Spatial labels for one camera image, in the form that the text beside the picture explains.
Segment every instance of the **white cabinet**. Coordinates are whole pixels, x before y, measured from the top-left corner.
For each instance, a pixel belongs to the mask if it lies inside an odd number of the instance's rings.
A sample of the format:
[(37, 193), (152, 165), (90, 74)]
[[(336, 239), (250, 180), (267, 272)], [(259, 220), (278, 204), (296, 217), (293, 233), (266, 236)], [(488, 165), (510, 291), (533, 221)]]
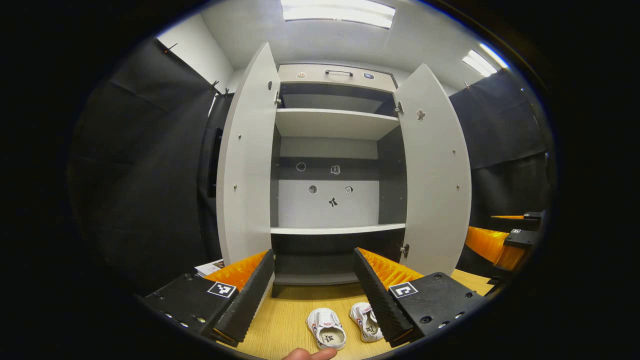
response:
[(276, 283), (344, 283), (356, 280), (349, 254), (361, 246), (424, 275), (451, 274), (470, 196), (458, 118), (426, 65), (400, 88), (373, 70), (276, 70), (268, 44), (247, 66), (218, 162), (228, 263), (273, 247)]

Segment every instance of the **white shoe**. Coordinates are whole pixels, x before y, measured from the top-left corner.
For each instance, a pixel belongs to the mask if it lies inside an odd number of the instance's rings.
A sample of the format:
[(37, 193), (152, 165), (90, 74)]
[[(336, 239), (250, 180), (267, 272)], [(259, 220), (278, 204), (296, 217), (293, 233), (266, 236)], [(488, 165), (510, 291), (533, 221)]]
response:
[(347, 334), (342, 329), (338, 315), (331, 309), (320, 307), (307, 317), (309, 331), (316, 337), (320, 349), (332, 347), (340, 350), (347, 342)]
[(349, 317), (360, 327), (362, 341), (372, 343), (382, 339), (382, 330), (368, 302), (353, 304)]

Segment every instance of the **cabinet drawer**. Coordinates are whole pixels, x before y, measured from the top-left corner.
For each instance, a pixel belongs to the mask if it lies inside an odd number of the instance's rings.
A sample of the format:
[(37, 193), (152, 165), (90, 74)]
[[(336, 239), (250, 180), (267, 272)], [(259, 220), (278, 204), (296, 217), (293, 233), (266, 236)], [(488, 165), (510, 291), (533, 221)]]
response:
[(396, 84), (390, 74), (355, 67), (323, 64), (281, 64), (278, 76), (281, 83), (349, 85), (384, 92), (396, 90)]

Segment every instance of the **ceiling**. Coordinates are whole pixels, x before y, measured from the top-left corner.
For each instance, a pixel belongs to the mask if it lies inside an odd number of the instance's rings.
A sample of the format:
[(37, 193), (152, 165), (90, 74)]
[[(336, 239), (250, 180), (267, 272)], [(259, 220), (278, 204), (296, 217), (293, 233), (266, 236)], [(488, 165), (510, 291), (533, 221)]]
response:
[(413, 72), (421, 63), (455, 90), (483, 79), (462, 62), (479, 41), (461, 24), (413, 0), (377, 0), (396, 8), (390, 29), (334, 20), (285, 22), (280, 0), (227, 0), (202, 12), (202, 18), (231, 65), (249, 64), (263, 42), (274, 60), (331, 59), (378, 64)]

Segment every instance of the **open cabinet door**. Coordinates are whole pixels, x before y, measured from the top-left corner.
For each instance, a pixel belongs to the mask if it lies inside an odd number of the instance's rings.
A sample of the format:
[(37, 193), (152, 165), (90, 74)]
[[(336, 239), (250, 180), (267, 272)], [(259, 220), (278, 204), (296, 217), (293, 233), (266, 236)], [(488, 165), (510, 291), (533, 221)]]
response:
[(268, 43), (247, 66), (220, 145), (216, 211), (226, 264), (271, 248), (271, 148), (280, 79)]
[(422, 64), (394, 92), (406, 156), (406, 257), (422, 275), (451, 275), (465, 243), (471, 169), (458, 116), (440, 82)]

